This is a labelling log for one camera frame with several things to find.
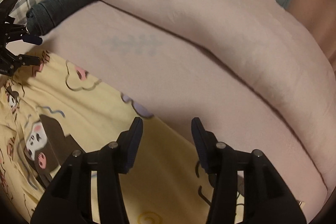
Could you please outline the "yellow cartoon print pants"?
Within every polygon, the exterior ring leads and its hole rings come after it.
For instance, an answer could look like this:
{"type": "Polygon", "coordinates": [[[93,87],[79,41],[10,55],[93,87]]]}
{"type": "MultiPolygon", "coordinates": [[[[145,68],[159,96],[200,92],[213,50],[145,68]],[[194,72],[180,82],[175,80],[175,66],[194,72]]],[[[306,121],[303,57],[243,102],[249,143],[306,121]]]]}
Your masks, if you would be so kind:
{"type": "Polygon", "coordinates": [[[210,182],[191,141],[78,65],[37,51],[1,87],[1,186],[25,221],[70,153],[92,152],[143,119],[135,165],[121,176],[131,223],[204,223],[210,182]]]}

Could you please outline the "dark grey folded garment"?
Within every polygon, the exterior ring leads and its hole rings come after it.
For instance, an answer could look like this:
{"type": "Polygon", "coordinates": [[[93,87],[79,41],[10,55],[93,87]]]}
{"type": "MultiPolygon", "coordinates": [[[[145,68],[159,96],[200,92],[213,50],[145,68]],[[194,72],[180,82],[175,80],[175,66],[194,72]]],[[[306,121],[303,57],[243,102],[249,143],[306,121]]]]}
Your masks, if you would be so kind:
{"type": "Polygon", "coordinates": [[[96,0],[42,0],[26,13],[27,30],[35,36],[44,36],[63,20],[96,0]]]}

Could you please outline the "pink bed sheet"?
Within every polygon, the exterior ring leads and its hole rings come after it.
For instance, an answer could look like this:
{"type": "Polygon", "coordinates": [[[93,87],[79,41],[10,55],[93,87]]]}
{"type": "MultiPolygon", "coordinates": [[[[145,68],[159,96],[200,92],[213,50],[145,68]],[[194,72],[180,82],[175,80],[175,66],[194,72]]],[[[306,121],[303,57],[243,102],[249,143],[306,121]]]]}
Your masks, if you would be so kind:
{"type": "Polygon", "coordinates": [[[128,95],[191,141],[191,120],[231,147],[263,150],[311,212],[328,189],[281,116],[205,49],[103,2],[76,12],[42,48],[128,95]]]}

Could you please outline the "pink duvet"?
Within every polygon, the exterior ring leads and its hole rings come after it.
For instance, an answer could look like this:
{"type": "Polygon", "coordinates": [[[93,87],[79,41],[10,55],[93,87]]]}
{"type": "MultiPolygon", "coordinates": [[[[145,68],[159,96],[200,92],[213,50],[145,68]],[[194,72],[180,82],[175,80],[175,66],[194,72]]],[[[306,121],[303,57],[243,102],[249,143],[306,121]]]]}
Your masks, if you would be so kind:
{"type": "Polygon", "coordinates": [[[102,0],[213,53],[274,107],[335,188],[335,76],[275,0],[102,0]]]}

